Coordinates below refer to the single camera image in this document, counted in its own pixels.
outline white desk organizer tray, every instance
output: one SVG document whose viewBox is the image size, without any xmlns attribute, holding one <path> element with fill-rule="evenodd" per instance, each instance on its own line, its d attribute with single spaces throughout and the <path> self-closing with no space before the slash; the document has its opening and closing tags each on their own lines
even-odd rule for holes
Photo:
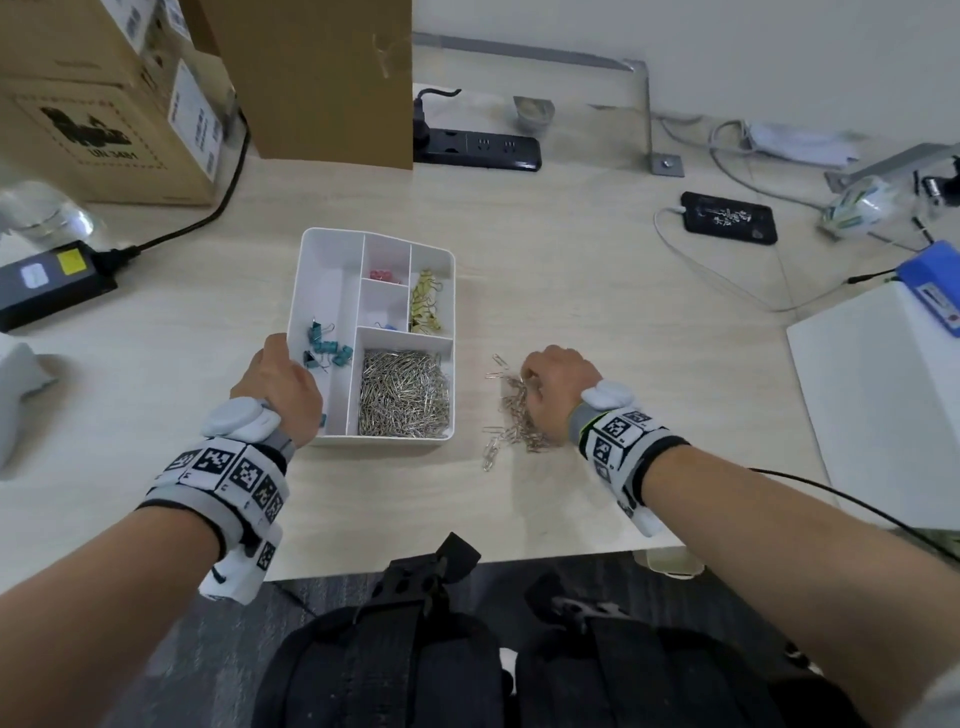
<svg viewBox="0 0 960 728">
<path fill-rule="evenodd" d="M 314 445 L 377 442 L 437 445 L 453 437 L 455 416 L 455 261 L 450 251 L 373 232 L 311 228 L 300 241 L 300 261 L 287 329 L 290 356 L 300 362 L 309 349 L 314 319 L 336 328 L 324 336 L 353 348 L 345 367 L 311 369 L 324 395 L 326 423 Z M 442 285 L 436 295 L 437 335 L 410 333 L 410 291 L 429 269 Z M 370 278 L 389 270 L 396 282 Z M 450 424 L 441 437 L 371 437 L 357 433 L 360 375 L 367 350 L 436 352 L 450 385 Z"/>
</svg>

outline hand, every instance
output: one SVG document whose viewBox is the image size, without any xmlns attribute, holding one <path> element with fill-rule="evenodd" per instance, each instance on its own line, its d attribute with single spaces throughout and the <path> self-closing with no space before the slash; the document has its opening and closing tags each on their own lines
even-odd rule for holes
<svg viewBox="0 0 960 728">
<path fill-rule="evenodd" d="M 582 401 L 580 393 L 603 378 L 580 352 L 556 345 L 530 354 L 520 377 L 527 384 L 527 407 L 534 425 L 558 444 L 568 440 L 567 420 Z"/>
<path fill-rule="evenodd" d="M 230 398 L 266 400 L 280 416 L 280 429 L 298 448 L 317 436 L 324 398 L 313 375 L 291 360 L 287 335 L 273 333 L 253 355 L 250 368 L 230 390 Z"/>
</svg>

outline yellow sticker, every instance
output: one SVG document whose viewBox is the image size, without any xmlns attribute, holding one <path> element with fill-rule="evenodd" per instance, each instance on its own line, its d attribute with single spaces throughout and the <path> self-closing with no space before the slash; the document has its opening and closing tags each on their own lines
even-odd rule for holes
<svg viewBox="0 0 960 728">
<path fill-rule="evenodd" d="M 63 269 L 65 276 L 72 276 L 86 270 L 86 261 L 76 248 L 64 253 L 57 253 L 57 260 L 60 261 L 60 267 Z"/>
</svg>

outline plastic water bottle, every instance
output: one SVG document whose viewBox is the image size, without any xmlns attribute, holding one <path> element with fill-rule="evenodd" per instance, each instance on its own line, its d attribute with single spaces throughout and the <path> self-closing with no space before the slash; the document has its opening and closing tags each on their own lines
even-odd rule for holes
<svg viewBox="0 0 960 728">
<path fill-rule="evenodd" d="M 90 242 L 100 227 L 93 215 L 55 187 L 25 179 L 0 162 L 0 233 L 19 235 L 46 251 L 74 240 Z"/>
</svg>

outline gray carpet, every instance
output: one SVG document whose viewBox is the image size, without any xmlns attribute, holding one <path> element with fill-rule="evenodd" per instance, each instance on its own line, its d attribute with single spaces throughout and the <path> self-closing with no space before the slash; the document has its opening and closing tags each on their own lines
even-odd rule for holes
<svg viewBox="0 0 960 728">
<path fill-rule="evenodd" d="M 710 573 L 677 581 L 636 565 L 629 553 L 482 564 L 450 588 L 454 609 L 483 619 L 503 646 L 542 629 L 523 590 L 548 569 L 576 595 L 618 603 L 659 626 L 695 629 L 735 645 L 768 678 L 796 675 L 784 637 Z M 360 604 L 377 574 L 285 582 L 318 614 Z M 105 728 L 242 728 L 260 676 L 283 638 L 311 618 L 270 585 L 248 607 L 198 597 L 117 703 Z"/>
</svg>

